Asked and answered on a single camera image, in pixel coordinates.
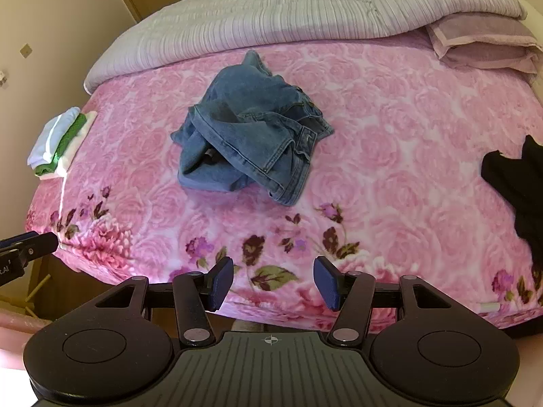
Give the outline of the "purple pillow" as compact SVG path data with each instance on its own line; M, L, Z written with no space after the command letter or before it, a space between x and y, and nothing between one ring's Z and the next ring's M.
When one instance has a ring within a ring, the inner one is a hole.
M542 17L519 20L457 13L426 26L438 59L452 68L514 70L531 84L542 78Z

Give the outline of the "black garment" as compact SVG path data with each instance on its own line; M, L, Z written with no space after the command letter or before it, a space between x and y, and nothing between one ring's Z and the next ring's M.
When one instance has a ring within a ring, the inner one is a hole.
M526 135L520 159L499 151L484 155L482 178L514 209L514 229L531 250L534 263L542 263L542 145Z

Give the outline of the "white blanket label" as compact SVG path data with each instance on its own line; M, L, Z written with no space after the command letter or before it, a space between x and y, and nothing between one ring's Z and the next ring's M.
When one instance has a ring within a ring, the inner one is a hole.
M499 302L485 302L480 304L480 312L498 312L501 305Z

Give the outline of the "wall power socket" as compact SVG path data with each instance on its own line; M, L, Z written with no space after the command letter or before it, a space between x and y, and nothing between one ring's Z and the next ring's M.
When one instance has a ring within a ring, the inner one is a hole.
M19 52L23 58L27 58L32 53L32 49L28 44L25 44Z

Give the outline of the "yellow wooden stand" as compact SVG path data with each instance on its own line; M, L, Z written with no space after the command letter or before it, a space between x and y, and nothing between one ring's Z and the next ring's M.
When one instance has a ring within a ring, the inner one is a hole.
M44 285L51 279L51 275L47 274L43 277L42 280L30 291L30 294L24 300L24 310L27 314L35 319L38 319L38 316L33 311L33 299L36 297L38 292L44 287Z

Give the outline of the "pink floral blanket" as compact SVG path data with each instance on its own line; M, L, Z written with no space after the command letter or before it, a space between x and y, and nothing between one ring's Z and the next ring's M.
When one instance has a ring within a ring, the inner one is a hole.
M295 206L253 185L183 188L171 133L242 50L103 84L97 119L66 178L42 181L26 227L54 232L57 256L109 284L163 283L235 264L221 314L327 330L312 277L326 256L341 271L395 283L414 274L501 328L542 314L542 276L513 228L513 210L481 178L485 153L516 158L542 137L542 107L512 71L452 69L417 33L377 41L270 45L260 58L301 87L334 129L314 150ZM498 312L480 304L499 302Z

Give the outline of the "blue denim jeans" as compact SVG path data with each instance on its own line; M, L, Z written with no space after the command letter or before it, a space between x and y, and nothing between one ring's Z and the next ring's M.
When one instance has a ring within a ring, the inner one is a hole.
M181 147L184 188L232 192L257 184L283 206L296 204L317 143L334 132L298 86L249 51L227 66L188 109L171 139Z

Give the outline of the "folded white green clothes stack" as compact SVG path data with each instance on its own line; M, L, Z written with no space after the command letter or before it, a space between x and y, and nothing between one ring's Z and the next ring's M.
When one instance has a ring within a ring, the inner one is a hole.
M75 156L97 119L74 106L50 119L37 138L27 165L40 179L66 177Z

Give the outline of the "grey striped quilt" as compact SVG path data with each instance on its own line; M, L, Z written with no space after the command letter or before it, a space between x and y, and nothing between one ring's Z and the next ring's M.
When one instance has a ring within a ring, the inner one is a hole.
M308 40L371 40L455 13L526 18L519 0L181 0L123 32L91 67L84 90L211 53Z

